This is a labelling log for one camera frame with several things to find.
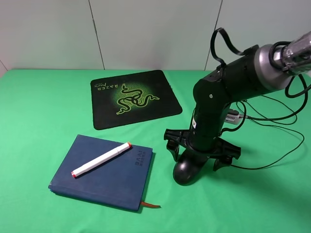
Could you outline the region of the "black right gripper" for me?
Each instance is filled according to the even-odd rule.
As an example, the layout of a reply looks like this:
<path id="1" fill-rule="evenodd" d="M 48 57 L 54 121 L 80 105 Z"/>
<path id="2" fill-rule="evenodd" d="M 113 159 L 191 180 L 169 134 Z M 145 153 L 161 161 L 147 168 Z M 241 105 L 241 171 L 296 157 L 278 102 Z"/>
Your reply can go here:
<path id="1" fill-rule="evenodd" d="M 194 155 L 216 159 L 213 171 L 231 166 L 232 159 L 240 157 L 241 148 L 220 138 L 230 105 L 264 92 L 253 57 L 242 57 L 201 78 L 193 88 L 196 106 L 190 128 L 167 129 L 164 134 L 174 161 L 178 161 L 182 146 Z"/>

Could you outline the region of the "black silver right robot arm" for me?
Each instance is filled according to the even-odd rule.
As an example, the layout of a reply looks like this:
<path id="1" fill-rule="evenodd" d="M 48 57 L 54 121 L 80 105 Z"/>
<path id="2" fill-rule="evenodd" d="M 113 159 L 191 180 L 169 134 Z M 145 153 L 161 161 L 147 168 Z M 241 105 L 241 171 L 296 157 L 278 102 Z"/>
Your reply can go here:
<path id="1" fill-rule="evenodd" d="M 185 184 L 194 179 L 208 159 L 214 170 L 232 164 L 241 148 L 221 138 L 230 105 L 263 94 L 289 89 L 295 76 L 311 68 L 311 35 L 262 47 L 237 50 L 223 28 L 212 34 L 212 57 L 219 66 L 193 88 L 196 103 L 187 130 L 166 130 L 164 139 L 176 164 L 174 179 Z"/>

